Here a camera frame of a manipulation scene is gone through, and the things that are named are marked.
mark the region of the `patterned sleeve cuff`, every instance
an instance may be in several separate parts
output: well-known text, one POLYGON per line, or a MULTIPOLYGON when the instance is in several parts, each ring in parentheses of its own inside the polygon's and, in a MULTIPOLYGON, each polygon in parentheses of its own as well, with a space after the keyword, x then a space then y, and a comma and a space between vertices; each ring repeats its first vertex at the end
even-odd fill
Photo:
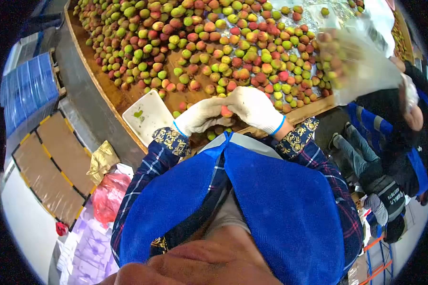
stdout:
POLYGON ((319 125, 319 120, 307 118, 304 122, 295 126, 295 130, 289 132, 276 146, 276 151, 281 156, 289 159, 295 158, 314 137, 314 131, 319 125))
POLYGON ((154 140, 178 157, 186 157, 192 153, 187 137, 172 128, 159 128, 152 137, 154 140))

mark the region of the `blue apron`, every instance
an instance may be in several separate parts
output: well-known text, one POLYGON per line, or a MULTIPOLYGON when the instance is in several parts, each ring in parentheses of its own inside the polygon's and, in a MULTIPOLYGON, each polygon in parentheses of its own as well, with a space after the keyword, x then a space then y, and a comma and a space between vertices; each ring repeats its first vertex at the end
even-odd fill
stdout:
POLYGON ((251 235, 284 284, 336 284, 343 275, 344 240, 326 178, 318 171, 225 141, 181 162, 143 190, 126 218, 120 266, 145 263, 150 243, 193 214, 209 189, 217 158, 251 235))
MULTIPOLYGON (((417 88, 417 94, 424 100, 428 106, 428 96, 417 88)), ((378 151, 382 151, 382 146, 387 143, 387 137, 393 131, 393 126, 383 118, 374 115, 370 111, 354 103, 347 105, 347 113, 351 119, 352 125, 360 134, 378 151)), ((418 180, 417 196, 428 190, 428 174, 423 165, 422 159, 415 148, 407 153, 407 157, 414 169, 418 180)))

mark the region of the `blue packaging stack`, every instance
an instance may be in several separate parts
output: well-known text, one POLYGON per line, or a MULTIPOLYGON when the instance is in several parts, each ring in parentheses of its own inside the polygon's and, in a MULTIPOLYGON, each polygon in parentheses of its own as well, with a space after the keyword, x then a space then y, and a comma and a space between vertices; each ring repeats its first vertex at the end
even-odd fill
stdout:
POLYGON ((34 57, 2 79, 0 105, 5 109, 6 137, 22 139, 57 103, 57 90, 48 52, 34 57))

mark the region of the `blue glove cuff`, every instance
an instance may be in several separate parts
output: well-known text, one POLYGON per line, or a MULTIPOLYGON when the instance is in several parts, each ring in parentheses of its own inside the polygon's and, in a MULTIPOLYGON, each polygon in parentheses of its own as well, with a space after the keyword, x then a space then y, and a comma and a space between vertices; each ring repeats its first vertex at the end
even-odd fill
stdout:
POLYGON ((285 116, 282 117, 282 122, 279 125, 279 127, 277 127, 277 129, 273 133, 271 133, 270 135, 275 135, 282 128, 282 125, 284 124, 284 121, 285 121, 285 116))
POLYGON ((179 134, 181 134, 184 138, 188 138, 188 136, 186 136, 176 125, 176 122, 173 121, 173 125, 176 127, 177 131, 179 132, 179 134))

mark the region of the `red plastic bag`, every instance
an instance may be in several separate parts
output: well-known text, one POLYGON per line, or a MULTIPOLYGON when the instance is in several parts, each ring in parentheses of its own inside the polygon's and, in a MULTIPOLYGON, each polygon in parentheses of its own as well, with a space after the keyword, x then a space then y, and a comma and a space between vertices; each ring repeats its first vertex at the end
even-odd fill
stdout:
POLYGON ((92 195, 93 216, 105 228, 114 222, 131 179, 125 174, 107 173, 92 195))

